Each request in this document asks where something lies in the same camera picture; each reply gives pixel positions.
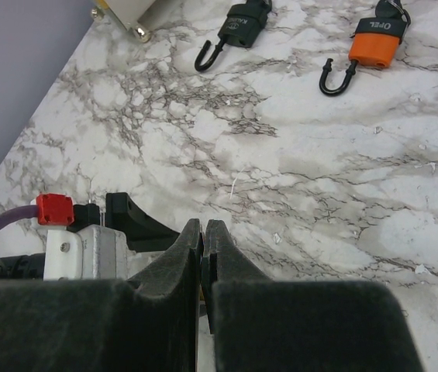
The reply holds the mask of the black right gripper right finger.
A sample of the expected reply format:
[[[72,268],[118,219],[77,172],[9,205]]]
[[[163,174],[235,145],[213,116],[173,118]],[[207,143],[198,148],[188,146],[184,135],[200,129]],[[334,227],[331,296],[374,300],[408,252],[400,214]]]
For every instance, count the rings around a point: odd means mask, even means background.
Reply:
[[[274,281],[205,231],[205,303],[218,371],[421,371],[400,304],[372,281]]]

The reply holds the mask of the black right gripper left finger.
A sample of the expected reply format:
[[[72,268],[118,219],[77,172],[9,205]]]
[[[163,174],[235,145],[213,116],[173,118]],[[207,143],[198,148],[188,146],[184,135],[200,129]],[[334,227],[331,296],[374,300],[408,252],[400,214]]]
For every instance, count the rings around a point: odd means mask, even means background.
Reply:
[[[128,280],[0,280],[0,371],[194,371],[200,223]]]

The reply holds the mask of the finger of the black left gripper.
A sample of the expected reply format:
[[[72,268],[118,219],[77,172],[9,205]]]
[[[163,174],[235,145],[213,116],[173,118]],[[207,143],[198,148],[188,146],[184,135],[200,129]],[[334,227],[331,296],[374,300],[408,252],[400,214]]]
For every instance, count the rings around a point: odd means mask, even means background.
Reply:
[[[125,192],[107,193],[105,207],[105,227],[124,233],[134,252],[165,251],[180,235],[150,217]]]

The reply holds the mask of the black Kaijing padlock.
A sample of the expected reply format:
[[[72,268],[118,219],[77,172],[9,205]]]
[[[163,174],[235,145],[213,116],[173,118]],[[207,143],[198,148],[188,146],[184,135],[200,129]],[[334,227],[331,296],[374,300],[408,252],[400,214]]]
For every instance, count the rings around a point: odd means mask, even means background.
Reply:
[[[195,59],[195,70],[197,72],[208,70],[226,44],[232,47],[252,47],[260,32],[266,26],[271,10],[271,0],[247,0],[242,4],[233,5],[227,13],[226,21],[218,32],[219,42],[215,45],[212,55],[206,62],[203,61],[212,45],[210,40],[206,40]]]

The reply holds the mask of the orange and black padlock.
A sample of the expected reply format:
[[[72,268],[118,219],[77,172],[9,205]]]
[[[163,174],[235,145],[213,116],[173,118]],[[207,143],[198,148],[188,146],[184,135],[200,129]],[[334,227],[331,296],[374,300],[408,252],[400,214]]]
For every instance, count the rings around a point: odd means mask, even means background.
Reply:
[[[374,8],[374,16],[360,19],[352,35],[353,43],[348,53],[350,65],[345,71],[342,84],[338,88],[326,86],[333,63],[329,58],[322,67],[319,90],[329,97],[343,94],[350,86],[359,65],[388,68],[411,24],[411,16],[400,1],[380,0]]]

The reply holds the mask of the small silver key bunch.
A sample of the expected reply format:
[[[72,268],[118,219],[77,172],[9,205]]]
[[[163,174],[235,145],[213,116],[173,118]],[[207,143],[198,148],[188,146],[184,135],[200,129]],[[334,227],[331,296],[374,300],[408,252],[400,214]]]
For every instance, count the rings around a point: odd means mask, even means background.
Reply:
[[[201,233],[202,255],[200,260],[200,299],[207,304],[209,302],[209,247],[205,234]]]

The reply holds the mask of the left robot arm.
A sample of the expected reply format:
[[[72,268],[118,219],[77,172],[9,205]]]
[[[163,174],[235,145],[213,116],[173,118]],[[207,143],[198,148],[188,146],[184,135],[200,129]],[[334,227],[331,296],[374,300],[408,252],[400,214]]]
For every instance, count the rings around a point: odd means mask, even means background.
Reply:
[[[59,194],[41,194],[30,205],[0,214],[0,231],[28,219],[45,229],[42,253],[0,257],[0,279],[127,279],[138,253],[166,250],[178,232],[140,209],[125,192],[108,193],[103,212]]]

